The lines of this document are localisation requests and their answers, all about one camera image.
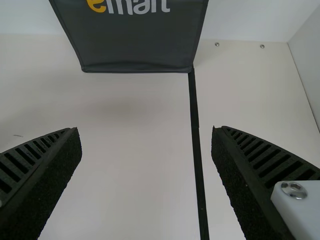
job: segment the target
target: black foam pad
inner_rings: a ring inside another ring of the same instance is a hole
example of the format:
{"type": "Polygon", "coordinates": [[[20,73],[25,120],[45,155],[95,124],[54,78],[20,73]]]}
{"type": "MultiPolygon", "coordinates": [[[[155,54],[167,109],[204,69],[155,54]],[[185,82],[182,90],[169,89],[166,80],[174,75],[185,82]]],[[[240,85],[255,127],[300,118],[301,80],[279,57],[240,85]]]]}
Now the black foam pad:
{"type": "Polygon", "coordinates": [[[82,157],[76,128],[0,154],[0,239],[39,237],[82,157]]]}
{"type": "Polygon", "coordinates": [[[212,131],[211,155],[248,240],[293,240],[271,202],[280,181],[320,180],[320,169],[268,141],[223,126],[212,131]]]}

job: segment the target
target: white wall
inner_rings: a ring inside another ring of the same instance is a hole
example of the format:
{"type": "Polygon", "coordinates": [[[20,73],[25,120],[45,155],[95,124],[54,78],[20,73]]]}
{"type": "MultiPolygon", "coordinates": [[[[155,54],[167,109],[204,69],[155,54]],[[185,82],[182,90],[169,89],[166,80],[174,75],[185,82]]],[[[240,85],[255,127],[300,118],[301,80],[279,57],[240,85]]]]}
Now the white wall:
{"type": "Polygon", "coordinates": [[[244,240],[211,158],[213,125],[258,136],[317,167],[320,135],[288,44],[219,43],[201,40],[194,61],[206,210],[210,239],[244,240]]]}
{"type": "Polygon", "coordinates": [[[320,126],[320,6],[289,41],[314,118],[320,126]]]}
{"type": "MultiPolygon", "coordinates": [[[[209,0],[202,38],[287,42],[319,4],[320,0],[209,0]]],[[[63,29],[49,0],[2,0],[1,33],[63,34],[63,29]]]]}
{"type": "Polygon", "coordinates": [[[203,39],[287,42],[319,0],[209,0],[203,39]]]}

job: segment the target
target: screw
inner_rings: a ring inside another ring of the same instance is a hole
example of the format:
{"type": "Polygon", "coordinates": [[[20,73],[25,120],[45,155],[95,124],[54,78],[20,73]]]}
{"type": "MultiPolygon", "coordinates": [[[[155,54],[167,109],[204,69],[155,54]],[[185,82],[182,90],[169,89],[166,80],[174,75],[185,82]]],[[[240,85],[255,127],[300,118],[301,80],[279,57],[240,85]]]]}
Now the screw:
{"type": "Polygon", "coordinates": [[[282,191],[293,199],[305,199],[308,196],[307,190],[297,182],[285,181],[281,184],[282,191]]]}

